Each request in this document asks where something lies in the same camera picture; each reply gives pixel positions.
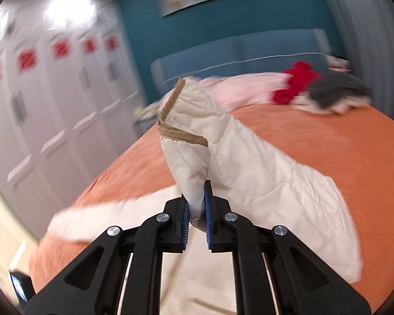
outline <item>cabinet door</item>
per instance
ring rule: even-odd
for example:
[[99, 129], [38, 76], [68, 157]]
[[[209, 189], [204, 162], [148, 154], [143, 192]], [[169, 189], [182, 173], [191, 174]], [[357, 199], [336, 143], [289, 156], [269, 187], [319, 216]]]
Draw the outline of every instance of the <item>cabinet door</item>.
[[129, 75], [129, 65], [126, 65], [125, 58], [123, 58], [125, 49], [120, 34], [110, 31], [103, 35], [102, 40], [108, 61], [107, 74], [116, 83], [121, 100], [125, 100], [138, 91]]
[[44, 88], [49, 81], [40, 38], [15, 41], [5, 51], [15, 118], [30, 151], [39, 153], [47, 141], [64, 130], [53, 118], [52, 101]]
[[97, 18], [104, 42], [112, 54], [110, 59], [116, 63], [120, 80], [123, 81], [119, 85], [122, 99], [139, 93], [139, 80], [135, 73], [130, 48], [121, 31], [117, 8], [112, 4], [104, 4], [97, 9]]
[[64, 131], [42, 147], [40, 168], [63, 204], [70, 206], [94, 179], [88, 170], [94, 158], [83, 161], [80, 151], [86, 150], [84, 145], [100, 142], [100, 137], [85, 144], [74, 135], [76, 126], [93, 118], [94, 112], [84, 98], [70, 34], [46, 32], [43, 41], [48, 87]]
[[[24, 225], [36, 236], [42, 236], [53, 214], [63, 205], [56, 200], [35, 169], [36, 158], [26, 144], [18, 121], [23, 116], [9, 89], [4, 51], [0, 52], [0, 191]], [[39, 176], [35, 181], [32, 176]], [[35, 190], [20, 193], [20, 190]]]
[[120, 97], [117, 75], [111, 70], [100, 34], [86, 32], [80, 37], [80, 45], [85, 69], [88, 74], [94, 73], [90, 75], [90, 85], [97, 112], [100, 114], [108, 140], [116, 155], [120, 156], [137, 140], [133, 118]]

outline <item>wall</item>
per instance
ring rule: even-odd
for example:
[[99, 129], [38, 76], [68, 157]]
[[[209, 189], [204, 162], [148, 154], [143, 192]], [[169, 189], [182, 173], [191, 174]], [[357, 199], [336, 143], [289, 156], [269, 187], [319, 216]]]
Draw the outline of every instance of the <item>wall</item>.
[[17, 303], [9, 270], [29, 275], [29, 259], [38, 242], [19, 222], [0, 195], [0, 288]]
[[394, 120], [394, 4], [328, 0], [351, 69], [372, 87], [372, 105]]
[[164, 18], [156, 0], [118, 0], [148, 102], [160, 98], [150, 63], [209, 41], [253, 32], [322, 28], [338, 55], [343, 45], [325, 0], [211, 0]]

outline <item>tan collar trim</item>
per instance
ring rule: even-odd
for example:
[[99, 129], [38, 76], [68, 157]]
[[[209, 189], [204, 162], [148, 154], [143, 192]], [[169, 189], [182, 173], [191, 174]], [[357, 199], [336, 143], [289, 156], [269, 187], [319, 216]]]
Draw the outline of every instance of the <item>tan collar trim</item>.
[[192, 144], [199, 144], [201, 146], [204, 146], [206, 148], [209, 147], [208, 141], [198, 135], [194, 135], [192, 133], [188, 133], [186, 131], [183, 131], [181, 129], [175, 128], [171, 125], [168, 125], [165, 123], [166, 118], [168, 117], [168, 114], [172, 110], [173, 106], [175, 105], [179, 94], [183, 90], [185, 86], [185, 79], [180, 79], [177, 84], [175, 85], [175, 89], [172, 92], [171, 97], [169, 100], [166, 102], [165, 106], [162, 109], [162, 112], [160, 113], [159, 117], [159, 135], [161, 137], [164, 137], [166, 139], [171, 139], [174, 141], [182, 141], [182, 142], [188, 142]]

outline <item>blue headboard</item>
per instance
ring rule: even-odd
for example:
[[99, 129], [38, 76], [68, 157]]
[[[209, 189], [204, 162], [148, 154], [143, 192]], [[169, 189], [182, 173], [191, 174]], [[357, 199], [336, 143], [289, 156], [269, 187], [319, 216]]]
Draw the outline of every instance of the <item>blue headboard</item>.
[[245, 73], [281, 72], [295, 61], [328, 70], [330, 46], [324, 30], [270, 30], [212, 41], [160, 58], [151, 64], [158, 91], [164, 95], [180, 77], [230, 77]]

